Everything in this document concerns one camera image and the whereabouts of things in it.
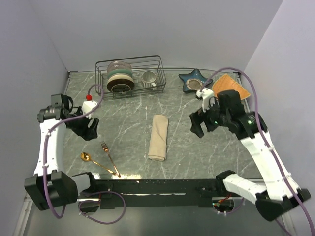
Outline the gold spoon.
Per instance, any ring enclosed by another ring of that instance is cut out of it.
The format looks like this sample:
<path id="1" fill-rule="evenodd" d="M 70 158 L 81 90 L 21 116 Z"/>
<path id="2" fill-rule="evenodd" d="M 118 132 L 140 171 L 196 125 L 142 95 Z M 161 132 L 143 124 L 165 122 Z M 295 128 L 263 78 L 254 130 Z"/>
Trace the gold spoon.
<path id="1" fill-rule="evenodd" d="M 114 172 L 114 171 L 112 171 L 112 170 L 106 168 L 105 166 L 99 164 L 98 162 L 92 160 L 91 156 L 90 156 L 88 153 L 86 153 L 86 152 L 81 153 L 81 154 L 80 154 L 80 158 L 81 158 L 81 160 L 84 161 L 84 162 L 92 162 L 92 163 L 98 165 L 99 167 L 105 169 L 107 172 L 109 172 L 110 174 L 112 174 L 112 175 L 114 175 L 114 176 L 117 175 L 116 172 Z"/>

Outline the copper fork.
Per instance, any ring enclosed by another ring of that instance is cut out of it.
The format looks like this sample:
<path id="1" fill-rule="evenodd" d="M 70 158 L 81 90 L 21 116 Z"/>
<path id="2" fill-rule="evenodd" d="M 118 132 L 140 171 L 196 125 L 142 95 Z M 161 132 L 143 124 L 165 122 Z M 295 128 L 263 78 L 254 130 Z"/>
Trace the copper fork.
<path id="1" fill-rule="evenodd" d="M 102 146 L 102 149 L 103 149 L 103 150 L 105 151 L 105 153 L 108 155 L 108 157 L 109 157 L 111 163 L 113 164 L 114 169 L 115 169 L 115 172 L 116 172 L 116 175 L 118 176 L 118 178 L 121 178 L 121 174 L 120 174 L 118 168 L 116 167 L 116 165 L 115 165 L 115 163 L 114 163 L 114 161 L 113 161 L 113 159 L 112 159 L 112 157 L 111 157 L 111 155 L 110 155 L 110 153 L 109 153 L 109 147 L 107 146 L 107 144 L 105 143 L 105 141 L 101 141 L 100 144 L 101 144 L 101 146 Z"/>

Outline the beige cloth napkin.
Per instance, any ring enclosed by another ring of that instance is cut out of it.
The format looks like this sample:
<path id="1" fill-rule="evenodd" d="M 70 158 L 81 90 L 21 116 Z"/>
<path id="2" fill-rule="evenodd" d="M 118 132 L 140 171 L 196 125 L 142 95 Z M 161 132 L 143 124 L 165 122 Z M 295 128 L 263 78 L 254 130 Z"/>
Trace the beige cloth napkin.
<path id="1" fill-rule="evenodd" d="M 164 115 L 154 115 L 148 158 L 163 162 L 167 151 L 168 118 Z"/>

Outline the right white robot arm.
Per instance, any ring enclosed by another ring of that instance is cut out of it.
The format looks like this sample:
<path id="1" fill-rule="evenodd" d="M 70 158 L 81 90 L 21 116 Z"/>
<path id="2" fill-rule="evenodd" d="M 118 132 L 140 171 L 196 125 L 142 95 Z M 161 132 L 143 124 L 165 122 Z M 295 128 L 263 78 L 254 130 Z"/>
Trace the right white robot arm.
<path id="1" fill-rule="evenodd" d="M 197 91 L 196 97 L 202 100 L 202 107 L 189 116 L 191 132 L 202 138 L 202 123 L 209 132 L 219 126 L 227 127 L 247 149 L 264 181 L 260 185 L 228 170 L 216 176 L 215 190 L 219 195 L 231 192 L 245 198 L 255 204 L 267 221 L 277 219 L 311 198 L 308 189 L 301 188 L 286 170 L 262 117 L 245 111 L 237 91 L 226 90 L 214 95 L 212 90 L 204 88 Z"/>

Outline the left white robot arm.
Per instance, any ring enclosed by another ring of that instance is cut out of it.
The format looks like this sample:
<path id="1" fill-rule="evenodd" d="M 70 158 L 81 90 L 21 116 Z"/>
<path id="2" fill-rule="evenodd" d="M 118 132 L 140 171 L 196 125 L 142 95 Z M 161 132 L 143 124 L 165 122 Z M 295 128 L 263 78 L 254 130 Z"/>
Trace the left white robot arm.
<path id="1" fill-rule="evenodd" d="M 95 178 L 90 172 L 68 176 L 63 167 L 63 145 L 67 129 L 90 141 L 97 138 L 99 120 L 92 118 L 98 103 L 91 95 L 73 112 L 73 100 L 64 94 L 51 96 L 51 105 L 37 114 L 40 126 L 40 150 L 37 166 L 24 188 L 39 210 L 61 207 L 77 201 L 82 193 L 91 198 L 97 193 Z"/>

